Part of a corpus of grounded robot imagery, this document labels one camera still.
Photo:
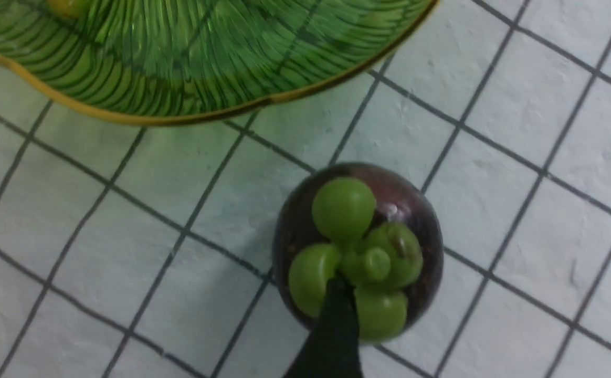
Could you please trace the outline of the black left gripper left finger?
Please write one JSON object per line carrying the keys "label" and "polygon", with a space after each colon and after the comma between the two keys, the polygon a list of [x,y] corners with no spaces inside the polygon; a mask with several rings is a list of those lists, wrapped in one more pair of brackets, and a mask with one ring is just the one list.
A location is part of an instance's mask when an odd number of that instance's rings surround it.
{"label": "black left gripper left finger", "polygon": [[327,283],[320,316],[284,376],[364,376],[354,289],[344,278]]}

